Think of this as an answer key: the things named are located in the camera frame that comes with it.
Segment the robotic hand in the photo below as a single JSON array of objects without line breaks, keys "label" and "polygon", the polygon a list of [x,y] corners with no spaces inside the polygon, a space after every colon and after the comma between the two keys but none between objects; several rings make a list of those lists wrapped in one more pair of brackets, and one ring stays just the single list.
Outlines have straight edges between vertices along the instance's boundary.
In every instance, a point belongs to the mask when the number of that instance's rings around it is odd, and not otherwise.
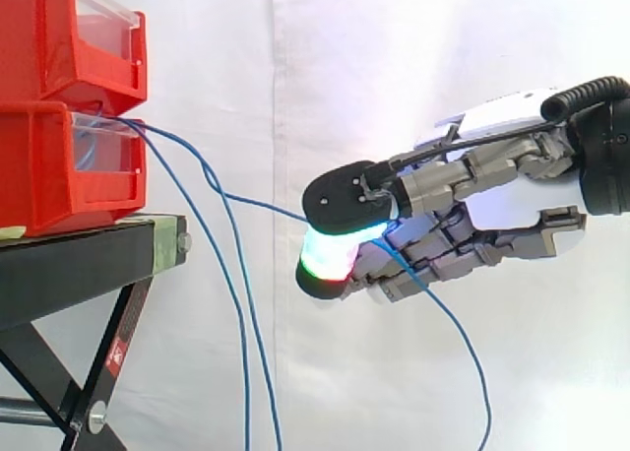
[{"label": "robotic hand", "polygon": [[519,93],[442,123],[440,134],[388,161],[358,161],[315,179],[296,279],[322,299],[378,286],[397,301],[426,283],[557,256],[587,215],[630,211],[630,86],[614,77],[554,94]]}]

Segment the green tape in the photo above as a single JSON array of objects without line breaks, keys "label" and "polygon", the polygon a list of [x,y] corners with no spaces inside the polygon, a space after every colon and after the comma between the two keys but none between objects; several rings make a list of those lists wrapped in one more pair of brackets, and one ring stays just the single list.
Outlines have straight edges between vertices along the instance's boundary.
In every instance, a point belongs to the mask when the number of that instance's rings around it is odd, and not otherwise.
[{"label": "green tape", "polygon": [[0,227],[0,241],[6,239],[20,239],[26,232],[26,226]]},{"label": "green tape", "polygon": [[151,217],[154,228],[154,274],[177,261],[177,217]]}]

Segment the scissor lift stand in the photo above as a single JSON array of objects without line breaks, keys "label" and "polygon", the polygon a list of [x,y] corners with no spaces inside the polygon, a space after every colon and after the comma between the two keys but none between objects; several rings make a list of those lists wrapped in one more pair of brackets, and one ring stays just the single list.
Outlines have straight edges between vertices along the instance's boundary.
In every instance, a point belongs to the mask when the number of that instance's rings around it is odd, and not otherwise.
[{"label": "scissor lift stand", "polygon": [[[189,248],[185,218],[170,215],[0,241],[0,362],[32,398],[0,398],[0,422],[59,428],[62,451],[126,450],[106,424],[107,406],[154,275],[183,264]],[[120,294],[82,388],[32,321],[114,290]]]}]

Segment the metal rod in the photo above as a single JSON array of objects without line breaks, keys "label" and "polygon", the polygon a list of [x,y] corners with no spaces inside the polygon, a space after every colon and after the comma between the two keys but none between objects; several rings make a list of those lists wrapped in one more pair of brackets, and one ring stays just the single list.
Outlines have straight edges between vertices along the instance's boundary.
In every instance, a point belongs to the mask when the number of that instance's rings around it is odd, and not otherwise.
[{"label": "metal rod", "polygon": [[6,397],[0,397],[0,423],[56,427],[52,419],[35,402]]}]

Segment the coiled black cable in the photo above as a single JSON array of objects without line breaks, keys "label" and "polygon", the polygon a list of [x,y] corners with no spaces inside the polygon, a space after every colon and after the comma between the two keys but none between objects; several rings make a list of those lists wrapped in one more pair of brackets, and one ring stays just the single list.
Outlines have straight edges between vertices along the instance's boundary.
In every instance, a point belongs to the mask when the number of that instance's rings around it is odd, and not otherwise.
[{"label": "coiled black cable", "polygon": [[575,113],[605,101],[630,97],[630,85],[619,77],[601,77],[546,99],[540,106],[545,121],[560,123]]}]

